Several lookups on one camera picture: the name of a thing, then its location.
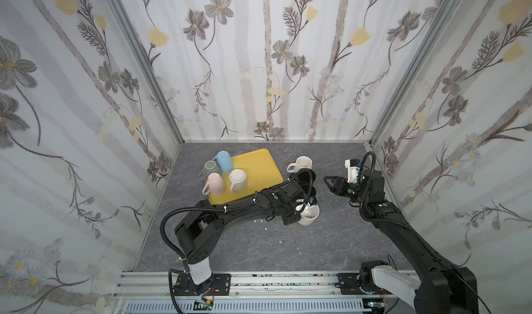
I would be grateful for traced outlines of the grey mug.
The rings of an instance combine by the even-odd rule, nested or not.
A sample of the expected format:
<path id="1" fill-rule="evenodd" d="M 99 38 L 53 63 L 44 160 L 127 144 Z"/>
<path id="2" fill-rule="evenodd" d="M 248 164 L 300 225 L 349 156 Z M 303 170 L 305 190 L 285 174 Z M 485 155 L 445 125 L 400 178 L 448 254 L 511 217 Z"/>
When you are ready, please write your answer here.
<path id="1" fill-rule="evenodd" d="M 217 162 L 215 160 L 208 160 L 205 162 L 202 170 L 202 174 L 205 180 L 208 179 L 209 175 L 211 174 L 219 174 L 221 175 L 221 169 Z"/>

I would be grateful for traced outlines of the white speckled mug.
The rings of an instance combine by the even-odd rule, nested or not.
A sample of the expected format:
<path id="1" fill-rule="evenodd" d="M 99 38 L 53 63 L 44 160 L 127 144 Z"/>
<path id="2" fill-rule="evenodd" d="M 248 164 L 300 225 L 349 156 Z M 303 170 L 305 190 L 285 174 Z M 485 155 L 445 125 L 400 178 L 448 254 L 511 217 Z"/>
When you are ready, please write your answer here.
<path id="1" fill-rule="evenodd" d="M 313 161 L 308 156 L 299 156 L 294 163 L 290 163 L 287 166 L 287 172 L 290 174 L 295 174 L 301 169 L 312 169 Z"/>

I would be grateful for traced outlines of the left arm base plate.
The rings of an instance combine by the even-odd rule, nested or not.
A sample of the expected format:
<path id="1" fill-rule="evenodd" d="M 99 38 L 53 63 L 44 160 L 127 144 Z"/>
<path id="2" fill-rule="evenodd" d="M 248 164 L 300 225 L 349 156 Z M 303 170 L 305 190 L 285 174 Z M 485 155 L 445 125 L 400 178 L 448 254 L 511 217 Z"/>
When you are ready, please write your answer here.
<path id="1" fill-rule="evenodd" d="M 230 274 L 213 274 L 205 282 L 196 285 L 189 274 L 180 273 L 173 284 L 173 294 L 175 296 L 228 296 L 230 286 Z"/>

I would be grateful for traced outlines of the pink mug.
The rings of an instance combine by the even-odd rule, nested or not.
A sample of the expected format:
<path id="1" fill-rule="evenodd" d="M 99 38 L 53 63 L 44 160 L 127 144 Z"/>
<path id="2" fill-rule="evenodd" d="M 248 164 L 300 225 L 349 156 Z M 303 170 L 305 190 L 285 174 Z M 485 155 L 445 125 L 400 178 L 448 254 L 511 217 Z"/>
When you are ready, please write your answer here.
<path id="1" fill-rule="evenodd" d="M 219 173 L 211 173 L 207 176 L 206 183 L 202 189 L 203 195 L 221 196 L 225 193 L 225 182 Z"/>

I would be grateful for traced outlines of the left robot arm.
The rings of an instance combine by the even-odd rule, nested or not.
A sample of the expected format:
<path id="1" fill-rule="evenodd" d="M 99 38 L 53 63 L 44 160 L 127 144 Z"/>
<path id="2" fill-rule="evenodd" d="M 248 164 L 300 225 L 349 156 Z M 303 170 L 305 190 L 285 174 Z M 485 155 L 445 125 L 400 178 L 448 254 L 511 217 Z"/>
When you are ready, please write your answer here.
<path id="1" fill-rule="evenodd" d="M 171 294 L 202 295 L 212 291 L 215 282 L 209 256 L 223 232 L 258 219 L 271 221 L 279 217 L 284 225 L 297 223 L 307 204 L 317 202 L 315 180 L 314 171 L 303 168 L 287 181 L 243 199 L 224 205 L 202 200 L 193 207 L 166 214 L 159 224 L 160 235 L 184 265 L 182 272 L 169 270 L 170 275 L 178 274 L 178 280 L 170 282 Z"/>

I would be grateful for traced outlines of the light blue mug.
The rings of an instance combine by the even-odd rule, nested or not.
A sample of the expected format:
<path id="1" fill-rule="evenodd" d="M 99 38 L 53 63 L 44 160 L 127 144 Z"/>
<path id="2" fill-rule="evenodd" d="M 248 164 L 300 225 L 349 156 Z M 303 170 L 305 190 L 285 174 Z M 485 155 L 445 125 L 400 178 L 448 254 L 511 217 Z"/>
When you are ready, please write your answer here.
<path id="1" fill-rule="evenodd" d="M 234 169 L 231 155 L 227 151 L 219 151 L 213 159 L 223 174 L 229 174 Z"/>

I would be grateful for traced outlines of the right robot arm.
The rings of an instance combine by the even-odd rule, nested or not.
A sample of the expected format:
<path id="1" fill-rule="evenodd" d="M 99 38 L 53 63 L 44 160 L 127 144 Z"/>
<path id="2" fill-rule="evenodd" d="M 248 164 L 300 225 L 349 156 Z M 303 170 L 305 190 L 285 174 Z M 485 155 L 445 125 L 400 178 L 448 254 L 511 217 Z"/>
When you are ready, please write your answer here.
<path id="1" fill-rule="evenodd" d="M 384 261 L 364 262 L 357 283 L 366 294 L 384 289 L 409 304 L 417 313 L 478 313 L 477 280 L 466 267 L 458 267 L 438 253 L 385 198 L 381 172 L 363 172 L 361 181 L 326 176 L 332 193 L 358 206 L 360 216 L 374 225 L 403 253 L 417 273 L 413 280 Z"/>

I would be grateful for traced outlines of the yellow tray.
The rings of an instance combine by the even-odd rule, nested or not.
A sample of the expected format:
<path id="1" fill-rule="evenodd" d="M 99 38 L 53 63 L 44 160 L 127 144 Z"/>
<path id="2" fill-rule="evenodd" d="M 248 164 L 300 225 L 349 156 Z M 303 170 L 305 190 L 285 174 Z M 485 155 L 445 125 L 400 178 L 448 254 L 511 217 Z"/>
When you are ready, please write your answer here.
<path id="1" fill-rule="evenodd" d="M 235 200 L 251 196 L 254 192 L 280 185 L 283 177 L 271 153 L 267 149 L 259 149 L 234 156 L 232 158 L 234 169 L 241 169 L 247 175 L 247 186 L 242 191 L 231 192 L 229 174 L 222 174 L 225 191 L 220 196 L 209 194 L 209 201 L 213 205 L 223 205 Z"/>

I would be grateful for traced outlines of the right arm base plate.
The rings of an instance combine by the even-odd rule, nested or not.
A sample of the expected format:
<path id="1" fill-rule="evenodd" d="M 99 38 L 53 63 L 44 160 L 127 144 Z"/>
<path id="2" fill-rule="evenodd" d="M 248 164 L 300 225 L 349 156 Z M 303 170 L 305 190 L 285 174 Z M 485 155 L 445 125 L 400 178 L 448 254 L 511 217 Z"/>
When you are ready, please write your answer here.
<path id="1" fill-rule="evenodd" d="M 375 290 L 364 289 L 358 273 L 339 273 L 336 287 L 342 295 L 373 295 Z"/>

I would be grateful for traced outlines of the beige mug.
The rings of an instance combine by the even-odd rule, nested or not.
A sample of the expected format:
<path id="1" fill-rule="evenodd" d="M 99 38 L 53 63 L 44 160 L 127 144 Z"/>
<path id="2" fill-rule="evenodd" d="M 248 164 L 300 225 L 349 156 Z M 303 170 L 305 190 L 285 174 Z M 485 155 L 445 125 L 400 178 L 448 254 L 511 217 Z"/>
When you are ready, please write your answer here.
<path id="1" fill-rule="evenodd" d="M 318 205 L 307 205 L 298 220 L 299 225 L 309 226 L 314 223 L 320 214 L 320 208 Z"/>

